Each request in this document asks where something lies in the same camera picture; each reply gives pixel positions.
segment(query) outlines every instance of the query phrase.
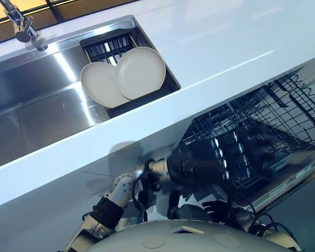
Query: stainless steel sink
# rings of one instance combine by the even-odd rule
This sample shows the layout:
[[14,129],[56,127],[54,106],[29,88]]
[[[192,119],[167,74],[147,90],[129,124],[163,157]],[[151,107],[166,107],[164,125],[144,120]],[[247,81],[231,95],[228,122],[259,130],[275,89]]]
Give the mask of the stainless steel sink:
[[[79,74],[89,59],[80,41],[119,28],[131,29],[138,46],[154,48],[126,16],[56,38],[45,51],[30,48],[0,58],[0,165],[158,98],[110,113],[82,89]],[[167,67],[164,95],[179,88]]]

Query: dish rack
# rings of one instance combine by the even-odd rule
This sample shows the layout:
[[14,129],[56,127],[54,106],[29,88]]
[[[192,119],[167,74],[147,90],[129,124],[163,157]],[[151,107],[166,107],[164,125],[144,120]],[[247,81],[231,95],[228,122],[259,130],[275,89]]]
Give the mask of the dish rack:
[[[80,46],[90,62],[105,62],[117,65],[120,58],[129,50],[138,47],[154,48],[146,35],[138,27],[116,29],[105,34],[96,35],[80,41]],[[166,96],[180,89],[180,85],[166,66],[166,75],[162,87],[145,96],[131,100],[116,108],[107,108],[109,116],[116,117],[153,100]]]
[[285,75],[240,98],[195,118],[184,134],[179,150],[191,142],[220,138],[231,132],[241,136],[243,142],[250,137],[245,132],[261,127],[262,133],[252,141],[275,140],[266,145],[267,156],[275,160],[263,162],[255,159],[255,148],[248,148],[244,155],[250,159],[249,177],[230,177],[229,187],[248,196],[269,184],[275,172],[285,167],[282,159],[307,149],[315,150],[315,94],[298,79],[297,74]]

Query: faucet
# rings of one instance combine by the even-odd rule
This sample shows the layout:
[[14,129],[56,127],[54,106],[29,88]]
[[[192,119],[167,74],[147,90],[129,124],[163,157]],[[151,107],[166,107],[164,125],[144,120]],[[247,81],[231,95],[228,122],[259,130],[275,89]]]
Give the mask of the faucet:
[[32,26],[33,18],[25,18],[17,6],[9,0],[0,0],[1,5],[5,8],[4,12],[13,22],[14,33],[17,40],[27,43],[30,42],[39,51],[47,49],[48,46],[42,45],[44,39],[39,38],[39,34]]

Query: black wire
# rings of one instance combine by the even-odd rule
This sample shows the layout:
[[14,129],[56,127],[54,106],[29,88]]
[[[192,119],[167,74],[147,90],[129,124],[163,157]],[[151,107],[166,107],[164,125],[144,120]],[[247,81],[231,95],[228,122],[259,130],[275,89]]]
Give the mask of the black wire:
[[248,228],[248,232],[250,232],[250,229],[254,226],[254,224],[256,223],[257,220],[259,220],[260,217],[262,216],[268,216],[268,218],[270,218],[271,222],[274,223],[274,219],[272,218],[272,216],[270,216],[269,214],[267,213],[262,213],[262,214],[259,214],[257,215],[254,220],[252,221],[250,227]]
[[137,185],[138,183],[138,180],[139,179],[136,179],[133,183],[133,186],[132,186],[132,200],[133,200],[133,203],[135,205],[135,207],[140,211],[140,212],[143,212],[143,209],[141,208],[139,202],[137,201],[137,199],[135,198],[135,186]]
[[244,198],[244,200],[246,200],[246,202],[250,205],[250,207],[251,207],[251,209],[252,209],[252,211],[253,211],[254,216],[256,217],[256,216],[257,216],[257,211],[256,211],[255,208],[253,207],[251,201],[250,201],[247,197],[245,197],[243,194],[241,194],[241,193],[237,193],[237,194],[238,194],[239,196],[241,196],[242,198]]
[[86,213],[82,216],[82,220],[84,221],[85,220],[85,217],[88,216],[89,214],[92,214],[93,212],[89,212],[89,213]]
[[267,224],[265,227],[262,227],[262,228],[260,229],[259,233],[258,233],[258,236],[263,236],[264,232],[265,232],[267,229],[269,229],[269,228],[271,228],[271,227],[275,227],[275,226],[282,227],[282,228],[289,234],[289,236],[292,237],[292,239],[297,242],[297,240],[296,240],[294,234],[292,233],[292,231],[289,230],[289,228],[286,227],[284,224],[281,224],[281,223],[278,223],[278,222],[273,222],[273,223]]

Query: white countertop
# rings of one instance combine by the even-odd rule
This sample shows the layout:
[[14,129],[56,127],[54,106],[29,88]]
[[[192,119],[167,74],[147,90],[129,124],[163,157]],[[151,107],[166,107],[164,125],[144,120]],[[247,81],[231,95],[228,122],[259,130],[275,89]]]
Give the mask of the white countertop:
[[[1,166],[0,205],[315,57],[315,1],[309,0],[142,0],[43,29],[42,35],[129,14],[181,90]],[[0,56],[23,47],[15,39],[1,43]]]

